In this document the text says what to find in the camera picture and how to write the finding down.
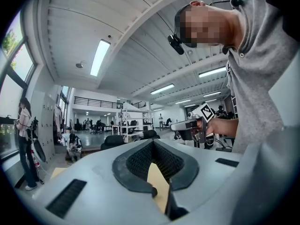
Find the long dark hair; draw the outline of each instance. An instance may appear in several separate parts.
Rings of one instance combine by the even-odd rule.
[[[20,104],[21,104],[21,103],[25,105],[25,107],[27,108],[27,110],[29,111],[29,114],[30,114],[30,116],[31,116],[31,106],[30,106],[30,103],[29,103],[29,101],[27,100],[27,98],[25,98],[25,97],[21,98],[21,99],[20,99]]]

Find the white sneaker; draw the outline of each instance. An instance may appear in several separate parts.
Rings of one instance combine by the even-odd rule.
[[[35,188],[37,188],[38,186],[36,185],[35,187],[29,187],[28,185],[25,187],[25,189],[27,190],[27,191],[31,191],[31,190],[33,190],[33,189],[35,189]]]

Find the man's arm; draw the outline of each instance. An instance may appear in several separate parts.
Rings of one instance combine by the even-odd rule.
[[[208,123],[206,134],[216,133],[235,137],[238,124],[238,119],[225,120],[213,118]],[[197,121],[197,127],[202,128],[202,122],[200,120]]]

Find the gray t-shirt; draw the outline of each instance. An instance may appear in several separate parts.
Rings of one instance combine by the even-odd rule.
[[[229,48],[227,75],[239,116],[232,151],[244,153],[250,143],[262,142],[283,126],[268,91],[292,61],[298,43],[283,31],[280,11],[265,0],[243,0],[236,9],[245,19],[245,33],[237,51]]]

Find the head-mounted camera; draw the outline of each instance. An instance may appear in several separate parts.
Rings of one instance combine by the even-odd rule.
[[[216,4],[216,3],[223,3],[223,2],[230,2],[233,7],[238,7],[239,5],[242,4],[242,0],[222,0],[222,1],[216,1],[212,2],[210,4],[207,4],[209,6]],[[182,43],[184,43],[186,46],[195,48],[197,47],[197,43],[192,43],[190,38],[185,37],[185,27],[180,26],[180,16],[182,12],[187,8],[190,7],[190,4],[187,4],[183,6],[175,15],[175,31],[173,35],[168,36],[168,41],[172,48],[175,49],[175,51],[179,54],[182,55],[184,54],[184,50],[182,48]]]

